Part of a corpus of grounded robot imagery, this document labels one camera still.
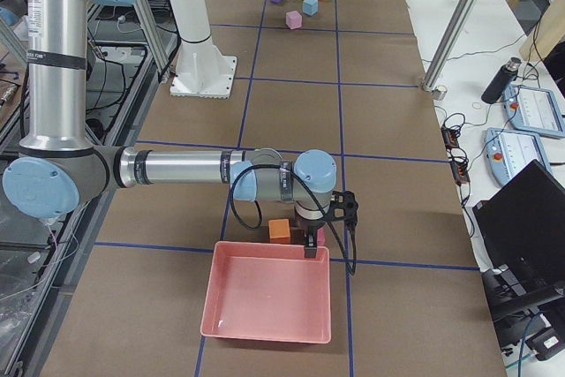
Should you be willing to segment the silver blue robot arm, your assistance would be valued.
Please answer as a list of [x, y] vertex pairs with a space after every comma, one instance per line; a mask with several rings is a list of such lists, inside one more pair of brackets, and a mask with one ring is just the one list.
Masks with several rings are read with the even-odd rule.
[[285, 161], [273, 149], [139, 151], [96, 146], [86, 136], [87, 10], [94, 0], [27, 0], [29, 131], [3, 175], [7, 199], [55, 219], [108, 190], [156, 183], [222, 183], [230, 201], [288, 202], [305, 233], [305, 256], [331, 222], [336, 165], [311, 149]]

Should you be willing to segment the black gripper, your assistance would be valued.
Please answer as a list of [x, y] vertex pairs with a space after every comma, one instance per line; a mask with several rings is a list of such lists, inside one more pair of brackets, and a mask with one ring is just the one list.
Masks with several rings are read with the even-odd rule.
[[306, 259], [315, 259], [317, 255], [317, 231], [324, 229], [325, 223], [322, 220], [306, 220], [304, 217], [295, 217], [295, 227], [305, 231], [304, 237], [304, 256]]

